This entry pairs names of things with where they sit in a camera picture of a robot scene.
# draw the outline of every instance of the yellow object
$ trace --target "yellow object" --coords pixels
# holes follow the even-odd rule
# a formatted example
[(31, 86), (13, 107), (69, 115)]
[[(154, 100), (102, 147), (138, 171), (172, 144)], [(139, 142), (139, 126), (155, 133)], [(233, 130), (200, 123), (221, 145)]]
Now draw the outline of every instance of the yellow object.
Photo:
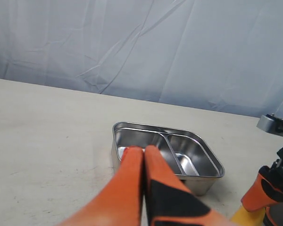
[(255, 212), (247, 212), (247, 210), (241, 206), (232, 216), (231, 221), (241, 226), (261, 226), (264, 215), (264, 208)]

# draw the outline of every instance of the stainless steel tray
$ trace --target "stainless steel tray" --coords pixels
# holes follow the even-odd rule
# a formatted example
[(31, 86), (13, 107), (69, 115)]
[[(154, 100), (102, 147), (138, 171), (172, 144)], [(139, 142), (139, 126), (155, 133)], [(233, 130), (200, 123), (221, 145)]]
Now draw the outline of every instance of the stainless steel tray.
[(179, 129), (118, 122), (113, 126), (112, 162), (117, 171), (124, 149), (155, 145), (173, 172), (196, 195), (204, 195), (225, 170), (198, 135)]

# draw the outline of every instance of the orange robotic finger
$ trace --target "orange robotic finger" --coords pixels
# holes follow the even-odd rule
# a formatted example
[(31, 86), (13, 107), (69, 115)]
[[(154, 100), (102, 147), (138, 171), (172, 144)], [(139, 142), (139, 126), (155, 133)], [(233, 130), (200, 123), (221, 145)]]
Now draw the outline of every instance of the orange robotic finger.
[(149, 226), (234, 226), (198, 200), (177, 178), (155, 146), (145, 150)]
[(86, 206), (59, 226), (139, 226), (142, 209), (143, 151), (126, 148), (119, 170)]
[(272, 185), (269, 170), (268, 166), (261, 167), (254, 184), (242, 197), (241, 202), (247, 211), (254, 212), (283, 202), (283, 187), (278, 188)]

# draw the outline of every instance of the white table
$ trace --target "white table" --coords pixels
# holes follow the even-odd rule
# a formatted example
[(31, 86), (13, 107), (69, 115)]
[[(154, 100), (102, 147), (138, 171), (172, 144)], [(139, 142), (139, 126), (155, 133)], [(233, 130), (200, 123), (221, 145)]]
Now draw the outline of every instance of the white table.
[(225, 176), (201, 200), (227, 217), (283, 146), (258, 118), (0, 80), (0, 225), (53, 225), (91, 200), (113, 175), (118, 121), (205, 139)]

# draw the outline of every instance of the white fabric backdrop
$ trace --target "white fabric backdrop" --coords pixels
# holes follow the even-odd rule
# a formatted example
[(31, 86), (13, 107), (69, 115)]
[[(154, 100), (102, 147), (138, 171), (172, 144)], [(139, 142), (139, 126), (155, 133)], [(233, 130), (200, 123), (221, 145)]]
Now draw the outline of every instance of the white fabric backdrop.
[(0, 0), (0, 78), (283, 116), (283, 0)]

